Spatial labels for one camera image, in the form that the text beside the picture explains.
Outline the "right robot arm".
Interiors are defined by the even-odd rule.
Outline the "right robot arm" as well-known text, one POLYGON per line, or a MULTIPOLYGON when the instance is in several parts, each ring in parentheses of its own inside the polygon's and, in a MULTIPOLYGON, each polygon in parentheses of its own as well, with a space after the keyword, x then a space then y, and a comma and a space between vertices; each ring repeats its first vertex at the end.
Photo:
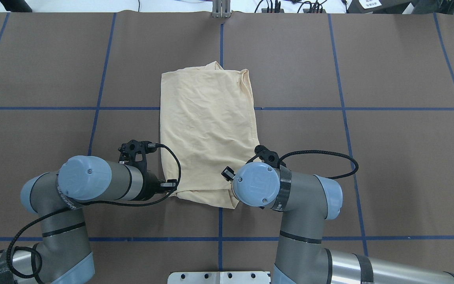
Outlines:
POLYGON ((342 188, 337 179, 353 176, 358 162, 344 153, 324 150, 279 155, 258 145, 240 169, 225 167, 221 175, 245 205, 282 213, 273 284, 454 284, 454 273, 403 265, 322 246, 324 225, 340 214, 342 188), (287 157, 304 154, 342 157, 351 172, 321 177, 291 171, 287 157))

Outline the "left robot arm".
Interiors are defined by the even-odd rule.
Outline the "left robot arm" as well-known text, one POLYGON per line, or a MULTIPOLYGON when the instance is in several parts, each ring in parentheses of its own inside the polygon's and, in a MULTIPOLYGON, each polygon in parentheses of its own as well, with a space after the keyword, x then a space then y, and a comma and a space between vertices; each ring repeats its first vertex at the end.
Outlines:
POLYGON ((95 275, 83 209, 94 204, 146 207, 164 201, 180 183, 182 169, 160 143, 121 144, 117 163, 74 156, 61 168, 25 183, 20 201, 38 218, 0 250, 0 284, 84 284, 95 275), (178 178, 161 180, 147 169, 146 155, 165 149, 178 178))

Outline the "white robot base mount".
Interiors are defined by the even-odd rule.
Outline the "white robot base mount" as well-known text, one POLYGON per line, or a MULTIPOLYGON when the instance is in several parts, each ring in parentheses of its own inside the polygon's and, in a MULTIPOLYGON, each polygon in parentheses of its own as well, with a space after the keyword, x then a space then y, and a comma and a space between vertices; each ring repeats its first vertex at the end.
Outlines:
POLYGON ((202 271, 171 273, 168 284, 270 284, 266 271, 202 271))

